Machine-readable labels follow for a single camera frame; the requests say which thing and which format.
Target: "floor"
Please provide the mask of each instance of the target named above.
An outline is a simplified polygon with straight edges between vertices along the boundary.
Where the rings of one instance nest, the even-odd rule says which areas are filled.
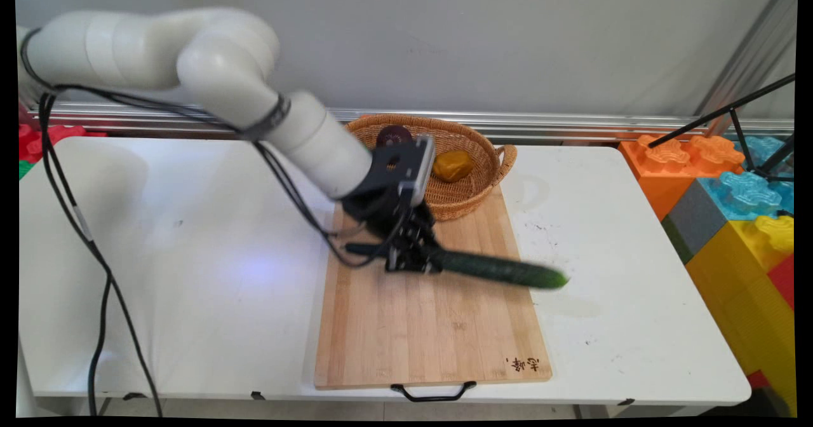
[[[87,414],[70,398],[38,398],[41,407],[58,414]],[[148,398],[110,399],[98,406],[104,416],[155,416]],[[572,405],[408,402],[282,402],[266,400],[162,400],[168,417],[221,419],[299,419],[299,421],[517,421],[575,419]]]

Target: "yellow potato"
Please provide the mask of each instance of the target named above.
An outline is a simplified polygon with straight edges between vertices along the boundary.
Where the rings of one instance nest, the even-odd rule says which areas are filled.
[[[452,150],[435,157],[432,172],[439,180],[457,182],[462,180],[474,169],[474,161],[464,150]]]

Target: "metal rail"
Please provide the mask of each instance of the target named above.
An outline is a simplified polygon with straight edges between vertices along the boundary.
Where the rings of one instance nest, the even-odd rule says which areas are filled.
[[[399,111],[399,109],[329,108],[340,122],[349,122],[364,114],[406,114],[441,118],[462,123],[481,132],[496,144],[557,144],[563,141],[614,143],[635,140],[640,135],[664,135],[695,120],[695,117],[659,117],[592,114],[534,114],[534,112],[457,112]],[[31,111],[37,118],[37,111]],[[787,137],[793,132],[793,120],[741,119],[744,134],[756,137]],[[148,109],[107,102],[59,102],[51,114],[53,125],[79,125],[91,131],[104,131],[119,137],[213,138],[232,139],[225,129],[183,117]],[[686,132],[705,135],[706,128]],[[734,130],[726,137],[735,140]]]

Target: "wicker basket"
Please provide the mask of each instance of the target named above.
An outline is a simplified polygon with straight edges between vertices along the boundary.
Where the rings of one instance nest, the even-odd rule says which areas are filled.
[[[459,123],[436,118],[420,118],[397,114],[366,116],[347,124],[347,129],[370,149],[375,147],[378,132],[388,125],[403,125],[413,137],[428,134],[435,137],[436,153],[464,150],[474,161],[474,169],[455,183],[445,183],[434,175],[426,187],[426,202],[435,219],[456,219],[473,212],[485,201],[491,189],[500,183],[516,160],[516,147],[494,149],[491,141]]]

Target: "cutting board handle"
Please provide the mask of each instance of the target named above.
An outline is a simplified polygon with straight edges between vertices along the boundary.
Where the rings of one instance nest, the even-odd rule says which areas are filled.
[[[462,387],[460,388],[460,391],[456,395],[448,395],[448,396],[443,396],[443,397],[438,397],[438,396],[434,396],[434,397],[413,397],[404,388],[404,384],[392,384],[392,386],[390,386],[389,388],[394,390],[395,392],[403,393],[404,397],[406,397],[406,399],[409,400],[410,402],[418,403],[418,402],[453,402],[455,400],[459,400],[460,397],[462,397],[462,395],[467,390],[473,388],[474,386],[477,386],[477,383],[475,381],[468,381],[467,383],[462,383]]]

